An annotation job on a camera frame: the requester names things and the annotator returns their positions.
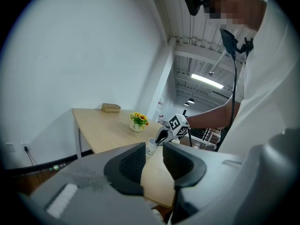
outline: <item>person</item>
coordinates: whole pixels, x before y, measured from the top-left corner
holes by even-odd
[[[252,146],[300,127],[299,37],[274,0],[209,0],[209,6],[221,18],[257,31],[237,82],[234,121],[219,148],[246,155]],[[228,126],[231,115],[232,96],[187,121],[191,128],[218,128]]]

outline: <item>white column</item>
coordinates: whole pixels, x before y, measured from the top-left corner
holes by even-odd
[[[176,39],[171,38],[168,46],[161,50],[154,62],[152,71],[140,95],[137,111],[145,114],[149,119],[154,119],[154,112],[174,62],[175,47]]]

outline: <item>ceiling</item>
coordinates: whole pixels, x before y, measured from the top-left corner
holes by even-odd
[[[216,25],[215,21],[209,19],[207,14],[203,12],[203,7],[200,8],[197,16],[191,16],[184,0],[154,1],[165,33],[170,38],[176,38],[178,46],[183,44],[199,46],[207,49],[206,51],[215,51],[219,56],[225,51],[219,31],[221,25]],[[232,25],[227,25],[226,29],[238,40],[238,48],[244,43],[244,37],[249,40],[255,36],[255,32],[247,28],[232,29],[232,27]],[[245,59],[245,54],[237,54],[238,71],[240,71]],[[210,108],[224,104],[231,96],[233,89],[234,63],[233,60],[230,59],[230,61],[232,64],[228,65],[231,66],[231,69],[227,69],[220,65],[221,62],[214,67],[216,62],[208,63],[201,59],[176,56],[173,70],[177,96],[183,96],[187,99],[193,98],[196,102],[205,104]],[[212,71],[213,67],[215,74],[210,76],[209,72]],[[205,83],[192,79],[191,74],[207,77],[223,85],[224,88],[218,89],[211,85],[205,85]]]

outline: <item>ceiling light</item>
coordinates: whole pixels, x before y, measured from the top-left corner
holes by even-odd
[[[215,87],[217,87],[219,89],[223,88],[223,85],[221,85],[219,83],[216,83],[216,82],[214,82],[212,80],[209,80],[209,79],[207,79],[205,77],[198,76],[196,74],[192,74],[192,78],[197,79],[197,80],[199,80],[201,82],[204,82],[204,83],[208,83],[208,84],[210,84],[212,86],[215,86]]]
[[[189,103],[195,103],[195,101],[194,101],[192,98],[190,98],[190,99],[188,100],[188,102],[189,102]]]

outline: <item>white cup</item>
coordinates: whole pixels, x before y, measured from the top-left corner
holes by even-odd
[[[157,148],[158,146],[155,144],[155,138],[149,138],[149,141],[146,146],[146,155],[152,156]]]

